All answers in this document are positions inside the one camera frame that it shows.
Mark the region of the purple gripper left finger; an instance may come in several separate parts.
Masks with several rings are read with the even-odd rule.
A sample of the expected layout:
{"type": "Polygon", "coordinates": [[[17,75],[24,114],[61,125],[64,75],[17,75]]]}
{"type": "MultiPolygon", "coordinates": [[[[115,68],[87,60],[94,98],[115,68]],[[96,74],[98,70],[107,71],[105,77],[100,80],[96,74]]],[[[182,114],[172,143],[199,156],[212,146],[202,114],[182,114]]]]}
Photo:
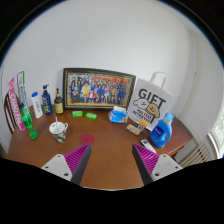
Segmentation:
{"type": "Polygon", "coordinates": [[[79,185],[91,153],[91,144],[86,144],[66,155],[56,154],[42,169],[79,185]]]}

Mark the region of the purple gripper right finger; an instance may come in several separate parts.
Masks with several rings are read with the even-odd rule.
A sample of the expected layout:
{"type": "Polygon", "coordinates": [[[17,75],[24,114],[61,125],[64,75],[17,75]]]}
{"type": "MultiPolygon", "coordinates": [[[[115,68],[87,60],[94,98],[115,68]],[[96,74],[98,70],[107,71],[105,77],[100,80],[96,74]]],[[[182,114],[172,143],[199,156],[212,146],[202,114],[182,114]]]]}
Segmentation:
{"type": "Polygon", "coordinates": [[[132,154],[145,185],[182,169],[167,154],[158,155],[138,144],[132,145],[132,154]]]}

